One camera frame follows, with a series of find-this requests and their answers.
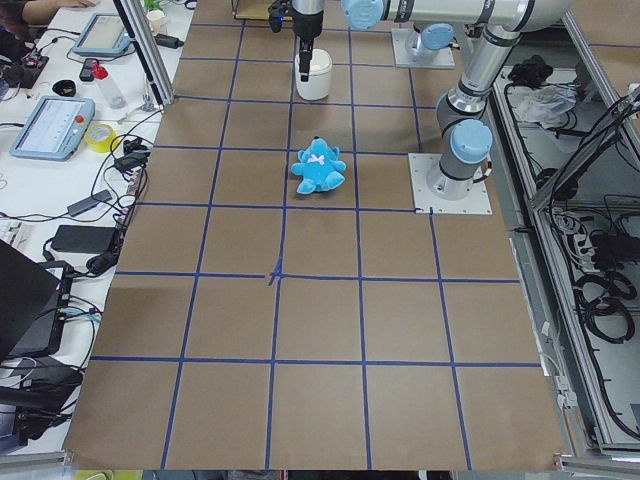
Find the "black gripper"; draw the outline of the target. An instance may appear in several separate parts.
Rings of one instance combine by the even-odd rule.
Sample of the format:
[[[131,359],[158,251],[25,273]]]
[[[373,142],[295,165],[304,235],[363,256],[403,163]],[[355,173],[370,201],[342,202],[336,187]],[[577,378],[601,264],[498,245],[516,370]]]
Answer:
[[[300,38],[299,58],[300,58],[300,81],[309,81],[309,62],[313,55],[313,40]]]

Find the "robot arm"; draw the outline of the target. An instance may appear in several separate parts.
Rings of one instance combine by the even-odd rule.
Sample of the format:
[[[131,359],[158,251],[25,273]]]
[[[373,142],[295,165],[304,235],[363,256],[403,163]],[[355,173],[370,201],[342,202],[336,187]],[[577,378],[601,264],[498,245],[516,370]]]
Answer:
[[[437,107],[441,130],[448,120],[478,118],[501,68],[523,32],[544,29],[571,8],[570,1],[343,1],[347,24],[355,30],[369,30],[384,20],[396,23],[443,22],[482,25],[480,40],[473,47],[457,86],[450,89]]]
[[[299,79],[309,81],[314,41],[322,33],[324,0],[292,0],[293,31],[299,40]]]

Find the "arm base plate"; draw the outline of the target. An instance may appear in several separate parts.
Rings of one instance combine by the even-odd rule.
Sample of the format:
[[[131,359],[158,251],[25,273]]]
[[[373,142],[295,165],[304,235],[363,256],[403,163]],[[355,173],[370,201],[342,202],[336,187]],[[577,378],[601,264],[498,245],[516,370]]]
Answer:
[[[420,214],[491,215],[482,169],[467,180],[453,180],[440,169],[440,154],[410,153],[409,172],[414,211]]]
[[[421,31],[393,29],[392,46],[396,67],[453,69],[450,44],[454,40],[450,24],[431,24]]]

